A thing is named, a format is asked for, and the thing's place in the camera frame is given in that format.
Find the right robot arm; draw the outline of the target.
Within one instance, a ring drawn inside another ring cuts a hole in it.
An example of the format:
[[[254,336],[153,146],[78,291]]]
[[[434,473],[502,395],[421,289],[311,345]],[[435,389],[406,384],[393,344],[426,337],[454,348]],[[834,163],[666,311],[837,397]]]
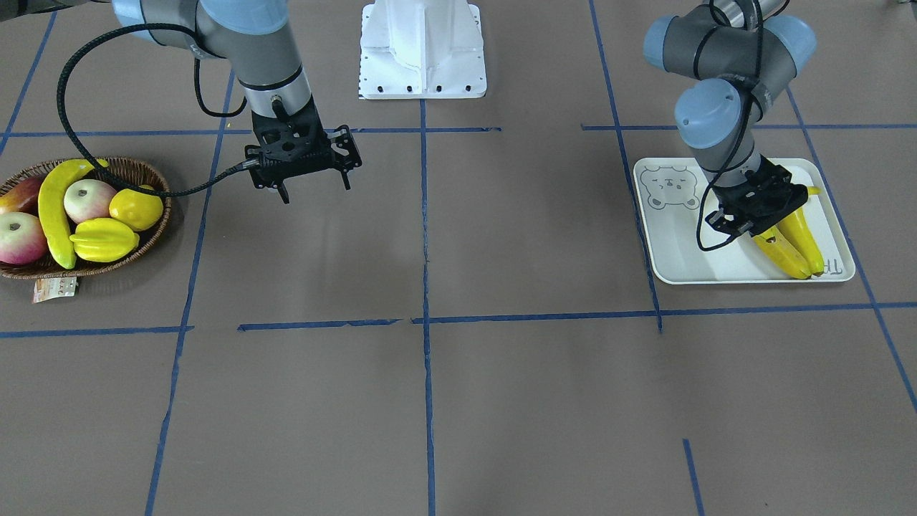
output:
[[[58,79],[56,107],[60,124],[83,159],[105,178],[114,177],[73,130],[66,108],[69,76],[92,50],[110,40],[135,34],[160,46],[186,49],[196,61],[226,59],[243,90],[256,144],[244,159],[202,185],[178,191],[189,196],[209,190],[246,171],[257,189],[277,191],[284,203],[289,178],[325,170],[340,173],[350,189],[350,172],[363,165],[347,126],[327,132],[304,71],[285,1],[112,1],[118,29],[98,36],[65,63]]]

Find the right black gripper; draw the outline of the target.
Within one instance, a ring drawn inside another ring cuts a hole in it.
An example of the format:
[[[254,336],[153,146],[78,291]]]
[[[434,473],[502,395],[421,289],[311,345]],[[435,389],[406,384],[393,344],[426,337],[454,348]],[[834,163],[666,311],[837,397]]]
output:
[[[331,133],[325,131],[312,100],[295,113],[287,110],[281,97],[273,97],[269,106],[271,115],[252,114],[258,144],[245,147],[244,169],[253,186],[277,190],[282,202],[289,204],[287,179],[334,169],[350,191],[350,172],[363,166],[350,128],[342,125]]]

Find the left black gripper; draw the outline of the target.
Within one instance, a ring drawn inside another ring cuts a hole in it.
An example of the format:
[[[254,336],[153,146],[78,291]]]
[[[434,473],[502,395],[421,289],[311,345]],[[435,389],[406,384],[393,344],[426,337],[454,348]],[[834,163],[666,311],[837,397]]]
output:
[[[734,185],[717,179],[713,192],[717,210],[704,221],[714,231],[731,237],[760,235],[802,208],[809,197],[808,186],[793,183],[789,170],[764,157],[756,170],[740,172]]]

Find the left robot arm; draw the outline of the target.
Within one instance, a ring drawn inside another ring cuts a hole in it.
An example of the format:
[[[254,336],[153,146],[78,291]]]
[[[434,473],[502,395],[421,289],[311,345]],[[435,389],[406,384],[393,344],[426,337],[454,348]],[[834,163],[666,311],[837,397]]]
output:
[[[752,135],[817,48],[812,27],[780,9],[777,1],[704,1],[645,33],[646,62],[695,81],[676,102],[676,127],[718,201],[705,222],[733,238],[764,233],[807,200]]]

